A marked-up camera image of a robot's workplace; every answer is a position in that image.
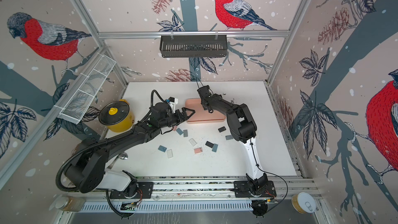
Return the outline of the pink plastic storage tray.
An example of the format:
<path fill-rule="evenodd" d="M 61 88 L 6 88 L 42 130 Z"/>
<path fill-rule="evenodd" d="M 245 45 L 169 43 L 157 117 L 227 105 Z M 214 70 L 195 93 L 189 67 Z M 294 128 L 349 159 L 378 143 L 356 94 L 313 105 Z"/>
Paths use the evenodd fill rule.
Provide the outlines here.
<path fill-rule="evenodd" d="M 226 120 L 226 116 L 219 111 L 209 113 L 207 110 L 204 110 L 200 98 L 187 99 L 185 101 L 185 108 L 195 110 L 195 114 L 187 120 L 188 124 L 216 123 Z"/>

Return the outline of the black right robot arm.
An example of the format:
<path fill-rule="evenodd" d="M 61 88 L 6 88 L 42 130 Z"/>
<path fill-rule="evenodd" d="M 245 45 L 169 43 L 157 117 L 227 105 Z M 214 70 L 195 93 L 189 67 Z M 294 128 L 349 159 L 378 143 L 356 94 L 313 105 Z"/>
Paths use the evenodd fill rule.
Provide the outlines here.
<path fill-rule="evenodd" d="M 246 104 L 237 105 L 224 100 L 221 95 L 214 94 L 209 86 L 200 87 L 198 94 L 203 109 L 209 113 L 218 111 L 224 114 L 233 139 L 241 142 L 245 154 L 248 187 L 246 191 L 255 197 L 261 195 L 274 197 L 275 193 L 267 174 L 256 159 L 258 155 L 256 148 L 257 125 L 248 106 Z"/>

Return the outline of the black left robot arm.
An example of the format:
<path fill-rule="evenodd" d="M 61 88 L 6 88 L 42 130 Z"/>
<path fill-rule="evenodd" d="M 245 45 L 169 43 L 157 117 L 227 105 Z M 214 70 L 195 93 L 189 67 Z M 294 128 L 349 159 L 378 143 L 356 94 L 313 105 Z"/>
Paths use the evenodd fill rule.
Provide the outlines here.
<path fill-rule="evenodd" d="M 162 134 L 165 127 L 173 128 L 187 121 L 195 110 L 183 107 L 173 111 L 168 103 L 152 106 L 144 118 L 130 130 L 109 139 L 86 139 L 68 158 L 56 174 L 55 183 L 61 191 L 88 193 L 104 179 L 106 163 L 126 150 L 147 143 Z"/>

